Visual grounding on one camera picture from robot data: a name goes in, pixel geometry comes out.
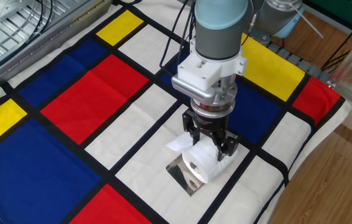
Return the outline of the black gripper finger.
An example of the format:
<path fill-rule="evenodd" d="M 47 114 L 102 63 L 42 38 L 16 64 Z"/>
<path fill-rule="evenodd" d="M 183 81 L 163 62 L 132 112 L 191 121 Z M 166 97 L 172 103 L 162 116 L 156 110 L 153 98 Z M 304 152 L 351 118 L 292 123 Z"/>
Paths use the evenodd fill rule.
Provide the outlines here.
<path fill-rule="evenodd" d="M 189 133 L 194 146 L 200 140 L 200 127 L 196 124 L 196 114 L 188 109 L 182 114 L 183 130 Z"/>
<path fill-rule="evenodd" d="M 231 157 L 237 150 L 239 143 L 239 136 L 228 131 L 221 129 L 210 133 L 212 141 L 218 149 L 217 160 L 222 161 L 225 156 Z"/>

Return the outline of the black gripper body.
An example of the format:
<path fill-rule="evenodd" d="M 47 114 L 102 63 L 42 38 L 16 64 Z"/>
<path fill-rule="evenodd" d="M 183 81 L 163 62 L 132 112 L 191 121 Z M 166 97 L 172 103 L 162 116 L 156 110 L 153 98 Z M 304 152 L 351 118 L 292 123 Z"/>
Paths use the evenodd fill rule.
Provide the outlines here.
<path fill-rule="evenodd" d="M 202 132 L 210 133 L 213 131 L 228 128 L 228 115 L 221 118 L 206 118 L 204 116 L 200 116 L 196 112 L 194 113 L 197 116 L 196 124 L 200 127 L 200 131 Z"/>

